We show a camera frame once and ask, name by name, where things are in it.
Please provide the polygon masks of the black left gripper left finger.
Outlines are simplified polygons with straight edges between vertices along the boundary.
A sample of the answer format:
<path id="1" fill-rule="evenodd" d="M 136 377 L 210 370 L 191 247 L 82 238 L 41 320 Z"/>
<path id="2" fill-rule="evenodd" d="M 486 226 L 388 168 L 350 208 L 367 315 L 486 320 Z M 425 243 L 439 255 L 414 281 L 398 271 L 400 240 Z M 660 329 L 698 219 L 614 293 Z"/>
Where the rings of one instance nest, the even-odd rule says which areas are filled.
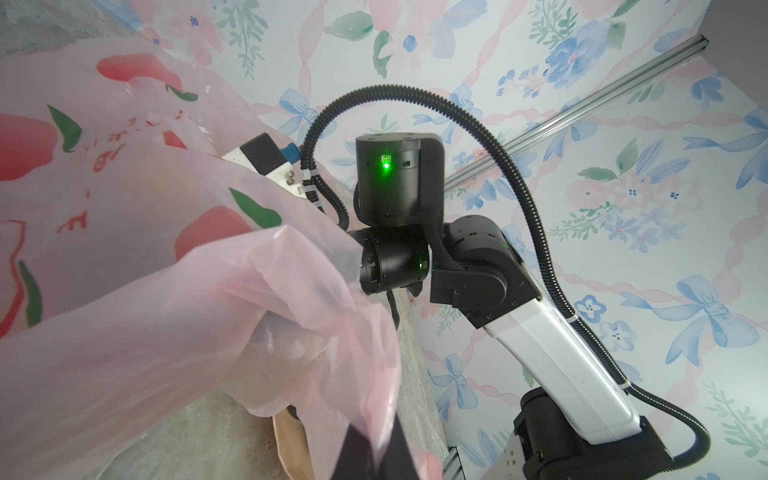
<path id="1" fill-rule="evenodd" d="M 377 466 L 369 440 L 353 425 L 347 429 L 331 480 L 375 480 Z"/>

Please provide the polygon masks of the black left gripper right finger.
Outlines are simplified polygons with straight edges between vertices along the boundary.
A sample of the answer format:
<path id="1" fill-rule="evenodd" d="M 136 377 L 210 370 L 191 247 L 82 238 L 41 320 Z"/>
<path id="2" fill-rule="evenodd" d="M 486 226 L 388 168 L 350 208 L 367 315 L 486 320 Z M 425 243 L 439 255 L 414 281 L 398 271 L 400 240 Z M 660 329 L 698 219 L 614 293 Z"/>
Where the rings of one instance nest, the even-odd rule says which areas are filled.
<path id="1" fill-rule="evenodd" d="M 379 480 L 419 480 L 398 416 L 395 417 L 390 441 L 379 466 Z"/>

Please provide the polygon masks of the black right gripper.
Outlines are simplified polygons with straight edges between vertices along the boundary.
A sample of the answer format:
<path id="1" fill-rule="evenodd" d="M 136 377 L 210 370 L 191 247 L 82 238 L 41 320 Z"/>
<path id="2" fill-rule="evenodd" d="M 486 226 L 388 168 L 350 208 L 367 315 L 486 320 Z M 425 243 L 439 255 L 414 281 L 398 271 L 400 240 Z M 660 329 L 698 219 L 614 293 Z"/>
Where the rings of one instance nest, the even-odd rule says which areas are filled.
<path id="1" fill-rule="evenodd" d="M 360 284 L 366 294 L 405 288 L 413 296 L 420 295 L 430 256 L 419 226 L 374 226 L 349 235 L 363 248 Z"/>

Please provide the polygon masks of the pink plastic bag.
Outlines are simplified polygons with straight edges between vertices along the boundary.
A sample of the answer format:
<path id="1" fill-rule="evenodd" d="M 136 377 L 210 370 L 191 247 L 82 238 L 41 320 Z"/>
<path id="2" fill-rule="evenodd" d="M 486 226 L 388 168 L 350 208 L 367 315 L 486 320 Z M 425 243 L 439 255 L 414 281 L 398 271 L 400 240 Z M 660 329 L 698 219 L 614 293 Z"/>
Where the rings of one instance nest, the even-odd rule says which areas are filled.
<path id="1" fill-rule="evenodd" d="M 401 384 L 361 246 L 225 153 L 264 131 L 139 38 L 1 61 L 1 475 L 79 479 L 221 389 L 380 466 Z"/>

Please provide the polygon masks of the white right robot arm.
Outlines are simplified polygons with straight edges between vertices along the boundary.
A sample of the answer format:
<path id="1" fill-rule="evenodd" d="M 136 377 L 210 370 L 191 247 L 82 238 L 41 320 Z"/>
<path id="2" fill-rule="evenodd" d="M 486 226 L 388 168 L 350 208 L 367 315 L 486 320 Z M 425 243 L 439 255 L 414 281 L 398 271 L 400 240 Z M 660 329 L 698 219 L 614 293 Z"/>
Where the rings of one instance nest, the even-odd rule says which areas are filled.
<path id="1" fill-rule="evenodd" d="M 489 479 L 648 479 L 673 463 L 648 420 L 528 273 L 490 219 L 443 219 L 444 147 L 434 134 L 360 136 L 353 205 L 364 292 L 430 290 L 527 367 L 506 444 L 482 439 Z"/>

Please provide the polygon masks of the pink scalloped fruit plate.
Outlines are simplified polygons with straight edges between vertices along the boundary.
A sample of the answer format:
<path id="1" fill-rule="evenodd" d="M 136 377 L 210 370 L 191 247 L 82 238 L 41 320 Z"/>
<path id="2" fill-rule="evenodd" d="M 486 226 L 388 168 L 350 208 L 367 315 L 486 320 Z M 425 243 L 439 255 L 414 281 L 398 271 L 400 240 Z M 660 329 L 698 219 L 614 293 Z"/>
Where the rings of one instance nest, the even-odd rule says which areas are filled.
<path id="1" fill-rule="evenodd" d="M 278 459 L 291 480 L 314 480 L 306 432 L 295 409 L 288 407 L 272 418 Z"/>

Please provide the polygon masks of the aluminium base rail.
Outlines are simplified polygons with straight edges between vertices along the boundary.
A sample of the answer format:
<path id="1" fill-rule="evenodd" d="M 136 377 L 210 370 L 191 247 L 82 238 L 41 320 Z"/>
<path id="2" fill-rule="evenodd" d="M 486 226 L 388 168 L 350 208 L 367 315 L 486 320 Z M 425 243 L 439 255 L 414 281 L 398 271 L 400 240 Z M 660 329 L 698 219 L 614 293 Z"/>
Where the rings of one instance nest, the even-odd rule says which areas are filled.
<path id="1" fill-rule="evenodd" d="M 459 451 L 455 446 L 448 449 L 448 456 L 443 462 L 443 480 L 466 480 L 466 475 L 461 463 Z"/>

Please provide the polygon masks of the aluminium corner post right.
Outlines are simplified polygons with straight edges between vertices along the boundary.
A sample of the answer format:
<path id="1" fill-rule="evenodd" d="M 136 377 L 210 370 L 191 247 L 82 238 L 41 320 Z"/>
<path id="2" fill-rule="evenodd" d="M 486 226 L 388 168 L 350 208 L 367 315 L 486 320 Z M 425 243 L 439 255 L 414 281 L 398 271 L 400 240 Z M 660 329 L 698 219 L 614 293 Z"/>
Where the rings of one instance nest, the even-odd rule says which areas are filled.
<path id="1" fill-rule="evenodd" d="M 683 41 L 607 86 L 597 87 L 593 93 L 584 99 L 579 100 L 564 110 L 556 111 L 553 116 L 545 119 L 542 123 L 503 144 L 503 149 L 510 156 L 516 156 L 528 150 L 545 139 L 586 119 L 593 111 L 606 106 L 635 88 L 654 80 L 663 73 L 701 54 L 708 44 L 709 41 L 703 35 L 696 35 Z M 445 179 L 444 193 L 448 194 L 465 183 L 476 179 L 493 169 L 496 165 L 496 161 L 491 158 L 490 154 L 478 157 L 476 161 Z"/>

